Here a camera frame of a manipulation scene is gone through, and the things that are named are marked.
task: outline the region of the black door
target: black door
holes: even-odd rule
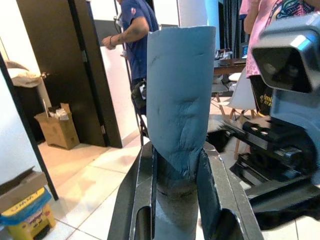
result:
[[[17,0],[53,106],[69,103],[81,143],[105,146],[68,0]]]

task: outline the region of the blue t-shirt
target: blue t-shirt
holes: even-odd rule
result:
[[[145,17],[150,32],[159,29],[155,13],[145,0],[123,0],[121,10],[124,30],[138,17]],[[145,36],[139,41],[126,43],[132,80],[147,77],[147,41],[148,36]]]

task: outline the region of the person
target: person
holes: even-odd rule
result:
[[[121,5],[124,32],[102,40],[107,49],[126,44],[127,58],[131,68],[131,91],[147,79],[148,32],[159,29],[154,11],[145,0],[117,0]],[[146,107],[138,109],[145,115]]]
[[[320,8],[320,0],[242,0],[239,16],[244,19],[244,31],[250,35],[246,75],[251,81],[259,115],[270,114],[273,91],[262,80],[252,55],[253,46],[272,21],[306,15],[316,8]]]

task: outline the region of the man's arm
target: man's arm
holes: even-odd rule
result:
[[[320,8],[320,0],[304,0],[307,4]]]
[[[102,40],[108,49],[114,49],[116,45],[132,43],[144,38],[149,32],[149,24],[145,17],[135,18],[126,31],[114,36],[108,36]]]
[[[244,31],[247,34],[251,34],[251,32],[252,32],[256,18],[259,13],[259,4],[260,4],[260,0],[252,0],[251,1],[248,15],[244,19]]]

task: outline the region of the pink shirt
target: pink shirt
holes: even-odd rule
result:
[[[242,0],[239,15],[247,15],[252,0]],[[260,34],[274,20],[301,16],[311,13],[314,7],[308,5],[303,0],[260,0],[259,12],[255,19],[250,35],[248,55],[246,60],[246,75],[260,75],[259,68],[252,55],[252,48],[258,42]]]

